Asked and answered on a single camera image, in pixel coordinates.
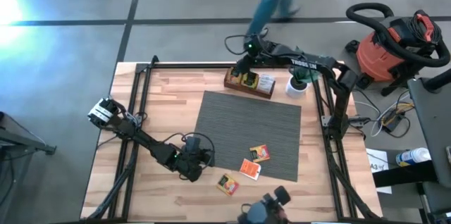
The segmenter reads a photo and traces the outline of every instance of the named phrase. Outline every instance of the person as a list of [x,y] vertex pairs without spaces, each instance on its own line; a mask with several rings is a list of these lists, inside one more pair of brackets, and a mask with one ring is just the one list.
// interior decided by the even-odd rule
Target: person
[[299,10],[299,8],[292,10],[291,6],[292,0],[261,0],[255,10],[246,35],[259,33],[261,37],[265,37],[268,34],[268,28],[265,25],[269,22],[276,9],[278,8],[282,18],[289,18]]

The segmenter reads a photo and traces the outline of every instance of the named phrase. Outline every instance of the orange packet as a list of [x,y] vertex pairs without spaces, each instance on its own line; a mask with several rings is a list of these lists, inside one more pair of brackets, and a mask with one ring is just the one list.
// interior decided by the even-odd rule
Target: orange packet
[[244,159],[240,168],[240,173],[257,181],[260,175],[260,170],[260,164]]

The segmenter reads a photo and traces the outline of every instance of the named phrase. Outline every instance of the spray can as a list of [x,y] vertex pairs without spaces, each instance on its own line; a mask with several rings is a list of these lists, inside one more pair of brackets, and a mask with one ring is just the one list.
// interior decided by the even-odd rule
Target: spray can
[[405,151],[396,156],[396,163],[401,167],[430,160],[431,155],[429,154],[429,150],[424,147]]

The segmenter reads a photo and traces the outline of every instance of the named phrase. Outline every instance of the vacuum hose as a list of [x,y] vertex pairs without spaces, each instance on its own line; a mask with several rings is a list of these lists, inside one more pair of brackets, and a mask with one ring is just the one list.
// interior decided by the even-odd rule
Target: vacuum hose
[[388,29],[380,22],[374,20],[373,18],[368,18],[355,13],[356,11],[365,9],[373,9],[380,11],[381,13],[383,13],[385,18],[393,16],[392,10],[388,6],[380,3],[362,3],[353,5],[350,8],[348,8],[346,10],[346,16],[357,23],[361,23],[363,25],[372,28],[373,30],[376,31],[379,37],[385,37],[384,40],[381,40],[383,41],[383,44],[400,58],[403,58],[406,61],[418,63],[421,66],[433,68],[445,66],[450,62],[450,52],[448,51],[448,48],[443,42],[443,39],[440,39],[435,48],[435,50],[437,51],[438,59],[423,57],[418,54],[412,53],[402,48],[390,35]]

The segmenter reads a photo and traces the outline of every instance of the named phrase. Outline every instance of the white sign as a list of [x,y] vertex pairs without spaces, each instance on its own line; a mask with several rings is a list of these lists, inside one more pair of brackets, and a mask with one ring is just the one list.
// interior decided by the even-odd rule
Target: white sign
[[[367,156],[369,164],[371,166],[372,173],[388,169],[387,152],[374,149],[366,149],[366,152],[368,153]],[[379,187],[376,188],[376,191],[392,194],[392,187],[391,186]]]

